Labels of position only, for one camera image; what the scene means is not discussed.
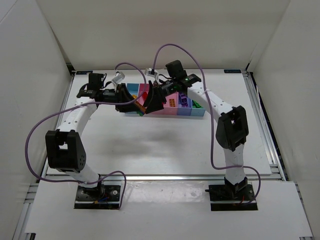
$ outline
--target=white platform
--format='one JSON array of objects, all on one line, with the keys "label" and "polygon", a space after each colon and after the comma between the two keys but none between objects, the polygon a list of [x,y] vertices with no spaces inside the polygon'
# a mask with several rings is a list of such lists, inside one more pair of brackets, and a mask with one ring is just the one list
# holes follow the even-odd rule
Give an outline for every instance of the white platform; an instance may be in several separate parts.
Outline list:
[{"label": "white platform", "polygon": [[[113,70],[96,71],[108,73]],[[125,70],[126,83],[142,83],[136,70]],[[265,146],[262,142],[248,90],[241,73],[226,74],[223,70],[205,70],[208,88],[226,102],[246,109],[249,135],[244,147],[244,164],[256,168],[261,174],[271,174]],[[198,70],[188,70],[188,74]],[[76,75],[66,107],[72,107],[87,75]],[[99,106],[86,125],[82,137],[87,164],[100,174],[121,170],[127,175],[222,175],[210,164],[210,115],[201,117],[138,117],[119,113],[114,106]],[[214,162],[225,166],[222,147],[214,142]],[[48,169],[48,174],[61,174]]]},{"label": "white platform", "polygon": [[211,212],[206,188],[206,181],[132,181],[121,210],[84,210],[73,209],[77,184],[41,181],[26,232],[36,233],[36,240],[299,240],[312,236],[293,182],[263,181],[258,211]]}]

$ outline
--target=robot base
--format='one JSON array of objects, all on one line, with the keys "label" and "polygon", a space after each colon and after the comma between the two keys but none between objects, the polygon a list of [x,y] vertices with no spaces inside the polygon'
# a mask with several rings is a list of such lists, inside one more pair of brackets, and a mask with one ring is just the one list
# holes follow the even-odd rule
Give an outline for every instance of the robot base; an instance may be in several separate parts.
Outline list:
[{"label": "robot base", "polygon": [[255,196],[254,189],[248,184],[233,197],[228,192],[225,184],[209,185],[205,190],[210,194],[211,211],[255,211],[258,210],[257,202],[252,200]]},{"label": "robot base", "polygon": [[104,196],[100,201],[93,199],[86,194],[84,188],[78,186],[76,191],[74,208],[75,209],[106,209],[114,210],[119,208],[120,201],[120,185],[102,185],[104,188]]}]

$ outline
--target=purple cable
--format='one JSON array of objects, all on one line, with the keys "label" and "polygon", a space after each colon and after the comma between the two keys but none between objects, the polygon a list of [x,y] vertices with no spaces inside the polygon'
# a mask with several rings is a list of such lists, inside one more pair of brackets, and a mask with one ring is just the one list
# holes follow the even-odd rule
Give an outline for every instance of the purple cable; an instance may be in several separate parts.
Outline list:
[{"label": "purple cable", "polygon": [[[142,77],[143,77],[143,81],[144,81],[144,88],[143,88],[143,91],[142,93],[135,99],[131,100],[131,101],[128,101],[128,102],[121,102],[121,103],[112,103],[112,102],[101,102],[101,101],[93,101],[93,102],[86,102],[86,103],[83,103],[83,104],[80,104],[80,105],[76,105],[76,106],[73,106],[71,108],[68,108],[68,109],[65,109],[65,110],[62,110],[62,111],[59,111],[59,112],[56,112],[56,113],[53,113],[49,116],[46,116],[44,119],[40,120],[39,122],[36,123],[36,125],[33,126],[33,128],[30,130],[28,136],[26,137],[26,140],[25,140],[25,145],[24,145],[24,156],[25,156],[25,162],[26,162],[26,165],[29,169],[29,171],[31,172],[31,174],[33,176],[35,176],[37,179],[39,180],[42,180],[42,181],[45,181],[45,182],[49,182],[49,183],[78,183],[78,184],[81,184],[83,183],[82,181],[78,181],[78,180],[51,180],[51,179],[47,179],[47,178],[44,178],[44,177],[41,177],[39,176],[34,170],[33,168],[31,167],[31,164],[30,164],[30,160],[29,160],[29,154],[28,154],[28,147],[29,147],[29,142],[30,142],[30,138],[32,136],[32,134],[34,133],[34,131],[36,130],[36,128],[42,124],[43,122],[45,122],[46,120],[50,119],[50,118],[53,118],[55,116],[58,116],[60,114],[63,114],[63,113],[66,113],[66,112],[70,112],[72,110],[75,110],[75,109],[78,109],[78,108],[81,108],[81,107],[84,107],[84,106],[87,106],[87,105],[91,105],[91,104],[96,104],[96,105],[117,105],[117,106],[121,106],[121,105],[128,105],[128,104],[132,104],[134,103],[135,101],[137,101],[139,98],[142,97],[143,93],[145,92],[146,88],[147,88],[147,79],[144,75],[144,73],[135,65],[129,63],[129,62],[121,62],[119,63],[117,66],[115,66],[115,70],[117,70],[117,68],[121,65],[129,65],[129,66],[132,66],[134,67],[135,69],[137,69]],[[122,171],[113,171],[109,174],[107,174],[106,176],[100,178],[99,180],[97,181],[93,181],[93,182],[87,182],[86,184],[87,185],[92,185],[92,184],[96,184],[96,183],[99,183],[101,181],[103,181],[105,178],[115,174],[115,173],[120,173],[123,175],[124,177],[124,186],[123,186],[123,192],[122,192],[122,196],[121,196],[121,199],[120,199],[120,204],[119,204],[119,209],[122,205],[122,201],[123,201],[123,197],[124,197],[124,193],[125,193],[125,189],[126,189],[126,184],[127,184],[127,179],[126,179],[126,175],[122,172]]]},{"label": "purple cable", "polygon": [[[163,49],[164,47],[167,47],[167,46],[173,46],[173,47],[176,47],[178,49],[181,49],[182,51],[184,51],[186,54],[188,54],[192,60],[195,62],[195,64],[197,65],[197,67],[199,68],[201,74],[202,74],[202,80],[203,80],[203,89],[207,89],[206,87],[206,78],[205,78],[205,73],[204,73],[204,70],[202,69],[202,67],[200,66],[200,63],[194,58],[194,56],[192,56],[192,54],[190,52],[188,52],[186,49],[184,49],[183,47],[177,45],[177,44],[174,44],[174,43],[167,43],[167,44],[164,44],[162,45],[161,47],[159,47],[159,49],[156,51],[156,54],[155,54],[155,57],[154,57],[154,61],[153,61],[153,66],[152,66],[152,69],[155,69],[156,68],[156,62],[157,62],[157,58],[158,58],[158,55],[159,55],[159,52],[161,49]],[[215,163],[214,163],[214,137],[215,137],[215,120],[214,120],[214,110],[212,108],[212,104],[211,104],[211,101],[210,101],[210,97],[209,97],[209,94],[205,91],[205,96],[206,96],[206,99],[209,103],[209,108],[210,108],[210,118],[211,118],[211,150],[210,150],[210,161],[211,161],[211,166],[216,169],[216,170],[225,170],[225,169],[232,169],[232,168],[245,168],[245,169],[251,169],[253,171],[256,172],[257,176],[258,176],[258,180],[259,180],[259,184],[258,184],[258,189],[256,191],[256,194],[255,196],[253,197],[252,200],[250,200],[249,202],[246,202],[246,203],[242,203],[242,205],[245,205],[245,204],[249,204],[251,202],[253,202],[256,197],[258,196],[259,192],[260,192],[260,188],[261,188],[261,176],[259,174],[259,172],[253,168],[252,166],[240,166],[240,165],[233,165],[233,166],[224,166],[224,167],[217,167],[215,166]]]}]

